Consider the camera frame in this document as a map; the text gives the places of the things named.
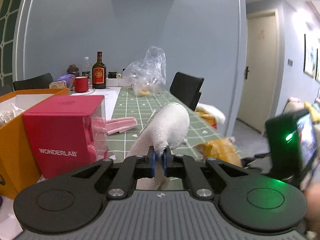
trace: chair backrest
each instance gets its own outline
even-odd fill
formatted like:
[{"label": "chair backrest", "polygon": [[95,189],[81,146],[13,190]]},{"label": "chair backrest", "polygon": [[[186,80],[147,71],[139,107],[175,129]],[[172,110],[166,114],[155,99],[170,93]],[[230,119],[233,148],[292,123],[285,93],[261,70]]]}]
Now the chair backrest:
[{"label": "chair backrest", "polygon": [[49,84],[53,82],[53,78],[50,73],[30,78],[27,80],[15,81],[13,88],[17,90],[25,89],[46,89],[49,88]]},{"label": "chair backrest", "polygon": [[194,111],[201,96],[200,88],[203,81],[203,78],[177,72],[173,78],[170,93]]},{"label": "chair backrest", "polygon": [[13,89],[9,85],[5,85],[4,87],[0,87],[0,96],[6,95],[13,92]]}]

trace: purple bag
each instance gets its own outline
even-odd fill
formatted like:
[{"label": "purple bag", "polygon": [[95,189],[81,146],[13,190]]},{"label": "purple bag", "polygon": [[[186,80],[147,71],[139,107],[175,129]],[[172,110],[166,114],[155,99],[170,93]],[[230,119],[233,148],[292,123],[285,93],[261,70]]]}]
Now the purple bag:
[{"label": "purple bag", "polygon": [[66,74],[66,75],[63,75],[61,77],[58,77],[56,82],[57,81],[65,81],[67,83],[67,87],[70,87],[70,82],[71,82],[71,79],[74,77],[75,75],[73,74]]}]

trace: red mug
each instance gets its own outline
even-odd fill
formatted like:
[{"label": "red mug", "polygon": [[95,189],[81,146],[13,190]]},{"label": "red mug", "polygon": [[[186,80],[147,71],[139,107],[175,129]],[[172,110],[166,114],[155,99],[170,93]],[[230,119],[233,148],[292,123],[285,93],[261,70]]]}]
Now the red mug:
[{"label": "red mug", "polygon": [[75,78],[75,91],[78,93],[84,93],[89,90],[88,77],[76,77]]}]

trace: checkered tablecloth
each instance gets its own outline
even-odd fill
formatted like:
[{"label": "checkered tablecloth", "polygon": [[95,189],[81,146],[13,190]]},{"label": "checkered tablecloth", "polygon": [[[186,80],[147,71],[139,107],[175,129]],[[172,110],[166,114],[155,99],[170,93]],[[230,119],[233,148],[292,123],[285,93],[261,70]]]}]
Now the checkered tablecloth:
[{"label": "checkered tablecloth", "polygon": [[[137,119],[138,125],[136,128],[127,132],[108,136],[108,157],[114,155],[116,158],[114,160],[115,163],[122,162],[137,139],[140,130],[146,126],[153,110],[170,102],[182,104],[181,101],[168,91],[148,97],[137,97],[131,87],[121,88],[112,118],[134,116]],[[223,138],[223,135],[218,134],[188,107],[185,106],[185,108],[190,116],[190,126],[186,137],[188,143],[186,145],[180,145],[180,147],[173,150],[172,153],[182,153],[194,158],[201,158],[201,155],[193,146],[205,141]]]}]

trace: red box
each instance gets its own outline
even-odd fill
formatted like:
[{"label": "red box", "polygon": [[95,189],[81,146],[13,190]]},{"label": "red box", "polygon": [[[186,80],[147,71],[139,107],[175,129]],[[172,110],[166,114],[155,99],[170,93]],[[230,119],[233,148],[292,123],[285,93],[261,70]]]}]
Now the red box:
[{"label": "red box", "polygon": [[97,161],[93,117],[105,118],[104,96],[51,97],[23,113],[28,141],[46,179]]}]

